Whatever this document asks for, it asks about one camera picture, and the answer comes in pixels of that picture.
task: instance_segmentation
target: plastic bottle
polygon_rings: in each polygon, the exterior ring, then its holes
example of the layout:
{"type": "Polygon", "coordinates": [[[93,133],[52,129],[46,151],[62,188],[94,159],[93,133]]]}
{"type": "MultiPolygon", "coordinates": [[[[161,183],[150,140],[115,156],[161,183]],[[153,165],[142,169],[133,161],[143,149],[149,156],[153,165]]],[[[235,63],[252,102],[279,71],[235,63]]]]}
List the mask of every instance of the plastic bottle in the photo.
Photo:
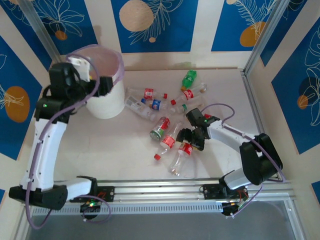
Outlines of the plastic bottle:
{"type": "Polygon", "coordinates": [[[154,109],[154,110],[166,110],[168,108],[168,103],[161,101],[161,100],[157,100],[157,99],[145,99],[142,98],[141,102],[144,103],[145,105],[149,106],[149,108],[154,109]]]}
{"type": "Polygon", "coordinates": [[[171,123],[170,117],[171,114],[169,114],[168,116],[162,116],[155,124],[155,127],[150,131],[150,137],[153,140],[160,141],[160,139],[165,135],[165,132],[167,131],[171,123]]]}
{"type": "Polygon", "coordinates": [[[177,105],[175,107],[171,107],[169,109],[169,113],[171,114],[182,114],[182,113],[187,113],[188,111],[198,108],[200,106],[202,106],[203,103],[202,102],[192,102],[192,103],[183,103],[181,105],[177,105]]]}
{"type": "Polygon", "coordinates": [[[160,147],[156,154],[154,155],[155,160],[160,160],[162,155],[165,154],[168,150],[172,149],[172,147],[176,143],[176,137],[183,125],[182,121],[178,121],[173,125],[171,130],[165,135],[164,139],[160,142],[160,147]]]}
{"type": "Polygon", "coordinates": [[[169,172],[173,175],[179,176],[181,174],[181,170],[187,161],[187,159],[190,157],[193,147],[186,142],[181,143],[178,154],[176,154],[174,160],[172,161],[171,165],[169,166],[169,172]]]}
{"type": "Polygon", "coordinates": [[[194,83],[197,77],[197,71],[190,69],[182,80],[181,91],[184,92],[194,83]]]}
{"type": "Polygon", "coordinates": [[[143,96],[145,99],[167,99],[168,94],[160,93],[152,88],[127,88],[130,95],[143,96]]]}
{"type": "Polygon", "coordinates": [[[148,119],[151,122],[153,122],[156,119],[156,114],[152,113],[152,110],[149,107],[141,103],[133,96],[128,96],[127,99],[124,101],[124,104],[144,119],[148,119]]]}
{"type": "Polygon", "coordinates": [[[201,83],[196,87],[190,88],[180,93],[176,99],[171,100],[171,104],[175,105],[178,102],[188,101],[189,99],[193,99],[194,97],[199,96],[200,94],[206,92],[206,90],[207,90],[207,84],[201,83]]]}

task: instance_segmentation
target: green bottle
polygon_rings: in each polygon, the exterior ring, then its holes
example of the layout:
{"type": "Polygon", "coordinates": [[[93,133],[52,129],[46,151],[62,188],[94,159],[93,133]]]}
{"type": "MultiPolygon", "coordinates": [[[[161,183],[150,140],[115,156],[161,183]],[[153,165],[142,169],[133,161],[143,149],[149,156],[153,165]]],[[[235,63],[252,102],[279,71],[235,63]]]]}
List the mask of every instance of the green bottle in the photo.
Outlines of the green bottle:
{"type": "Polygon", "coordinates": [[[182,80],[181,91],[184,92],[191,87],[197,77],[197,71],[190,69],[182,80]]]}

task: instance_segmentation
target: white bucket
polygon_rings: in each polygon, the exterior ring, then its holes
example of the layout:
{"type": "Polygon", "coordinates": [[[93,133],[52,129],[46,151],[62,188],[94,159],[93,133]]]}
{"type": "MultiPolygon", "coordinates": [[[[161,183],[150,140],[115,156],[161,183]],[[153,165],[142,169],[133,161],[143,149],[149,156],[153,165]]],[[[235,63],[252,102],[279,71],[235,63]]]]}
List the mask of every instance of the white bucket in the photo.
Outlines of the white bucket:
{"type": "MultiPolygon", "coordinates": [[[[106,96],[91,97],[86,104],[86,108],[99,119],[111,119],[117,116],[125,107],[125,88],[122,81],[125,75],[125,67],[121,54],[97,44],[80,48],[74,53],[89,57],[97,67],[101,77],[112,77],[113,80],[111,92],[106,96]]],[[[97,79],[94,69],[91,69],[90,76],[92,79],[97,79]]]]}

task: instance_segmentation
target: white floor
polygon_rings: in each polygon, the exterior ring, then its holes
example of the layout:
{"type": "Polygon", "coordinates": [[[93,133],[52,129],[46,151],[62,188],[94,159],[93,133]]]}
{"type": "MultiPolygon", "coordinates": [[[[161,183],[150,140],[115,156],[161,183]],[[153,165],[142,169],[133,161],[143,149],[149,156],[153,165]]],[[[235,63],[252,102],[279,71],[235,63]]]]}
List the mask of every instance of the white floor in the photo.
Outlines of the white floor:
{"type": "MultiPolygon", "coordinates": [[[[181,80],[186,73],[186,70],[128,71],[124,85],[154,88],[168,93],[168,100],[171,100],[180,93],[181,80]]],[[[238,69],[198,70],[198,76],[197,83],[201,80],[208,84],[208,90],[203,95],[206,104],[231,105],[236,115],[228,123],[248,133],[258,133],[238,69]]],[[[223,119],[231,111],[216,106],[207,113],[223,119]]],[[[159,146],[149,136],[154,124],[127,108],[107,120],[94,118],[86,108],[81,109],[70,118],[62,138],[54,180],[69,180],[78,175],[99,180],[176,179],[168,172],[176,149],[160,161],[153,159],[159,146]]],[[[204,151],[193,152],[179,178],[218,178],[240,167],[237,152],[223,143],[208,140],[204,151]]]]}

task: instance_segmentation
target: crushed plastic bottle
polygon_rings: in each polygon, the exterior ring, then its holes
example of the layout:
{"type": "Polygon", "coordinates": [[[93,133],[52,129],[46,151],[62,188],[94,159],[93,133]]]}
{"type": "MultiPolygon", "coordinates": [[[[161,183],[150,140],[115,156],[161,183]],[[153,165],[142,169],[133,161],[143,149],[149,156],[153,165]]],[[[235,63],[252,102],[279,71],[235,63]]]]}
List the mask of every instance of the crushed plastic bottle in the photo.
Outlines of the crushed plastic bottle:
{"type": "Polygon", "coordinates": [[[169,166],[169,172],[173,175],[179,176],[181,174],[181,170],[185,164],[185,162],[190,157],[193,147],[186,142],[181,143],[178,154],[175,155],[174,160],[172,161],[171,165],[169,166]]]}
{"type": "Polygon", "coordinates": [[[169,109],[169,113],[171,113],[171,114],[187,113],[188,111],[190,111],[192,109],[195,109],[195,108],[198,108],[200,106],[203,106],[204,103],[203,103],[202,97],[200,99],[201,99],[201,101],[199,100],[199,101],[195,101],[195,102],[192,102],[192,103],[183,103],[183,104],[171,107],[169,109]]]}
{"type": "Polygon", "coordinates": [[[166,110],[168,108],[168,103],[165,101],[161,101],[158,99],[151,99],[151,98],[142,98],[141,102],[144,103],[145,105],[149,106],[149,108],[154,109],[154,110],[166,110]]]}
{"type": "Polygon", "coordinates": [[[144,119],[148,119],[153,122],[156,119],[156,114],[152,112],[152,110],[146,105],[142,104],[139,100],[137,100],[133,96],[128,96],[124,101],[125,106],[134,111],[139,116],[144,119]]]}
{"type": "Polygon", "coordinates": [[[127,92],[130,95],[135,95],[142,97],[144,99],[167,99],[168,94],[167,93],[160,93],[152,88],[127,88],[127,92]]]}
{"type": "Polygon", "coordinates": [[[197,71],[190,69],[182,80],[181,91],[184,92],[194,83],[197,77],[197,71]]]}
{"type": "Polygon", "coordinates": [[[207,84],[201,83],[200,85],[198,85],[196,87],[190,88],[190,89],[180,93],[176,99],[171,100],[171,104],[175,105],[179,102],[188,101],[189,99],[193,99],[193,98],[199,96],[200,94],[205,93],[206,90],[207,90],[207,84]]]}
{"type": "Polygon", "coordinates": [[[155,127],[150,131],[150,137],[153,140],[160,141],[160,139],[165,135],[165,132],[168,130],[171,123],[170,117],[170,114],[168,116],[162,116],[155,124],[155,127]]]}
{"type": "Polygon", "coordinates": [[[170,129],[167,135],[165,135],[164,139],[160,142],[160,147],[156,154],[154,155],[155,160],[160,160],[161,157],[167,153],[176,143],[177,135],[182,128],[183,122],[176,122],[173,127],[170,129]]]}

